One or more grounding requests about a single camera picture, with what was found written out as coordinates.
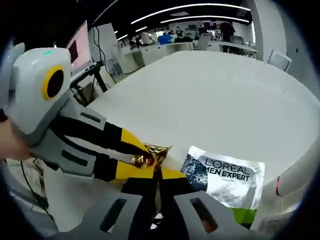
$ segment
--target monitor screen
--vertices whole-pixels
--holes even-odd
[[[88,25],[85,21],[66,45],[71,55],[71,75],[93,63],[89,46]]]

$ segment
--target human hand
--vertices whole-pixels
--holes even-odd
[[[13,131],[12,122],[9,119],[0,122],[0,160],[22,161],[29,159],[30,156],[28,147],[22,137]]]

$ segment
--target yellow ring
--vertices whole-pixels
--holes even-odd
[[[53,76],[53,74],[58,71],[58,70],[62,70],[64,71],[64,68],[60,65],[57,65],[57,66],[54,66],[52,67],[51,69],[49,69],[44,77],[44,81],[43,81],[43,85],[42,85],[42,88],[41,88],[41,93],[42,93],[42,97],[44,100],[48,101],[48,100],[51,100],[53,99],[54,97],[49,97],[48,96],[48,85],[49,85],[49,81],[51,79],[51,77]]]

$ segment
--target green light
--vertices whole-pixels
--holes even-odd
[[[52,54],[52,51],[47,51],[43,55],[49,55],[49,54]]]

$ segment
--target gold foil packet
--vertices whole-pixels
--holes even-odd
[[[172,146],[157,146],[149,143],[144,143],[144,146],[149,151],[150,156],[135,155],[131,162],[138,168],[142,166],[160,167],[163,161],[166,159],[169,150]]]

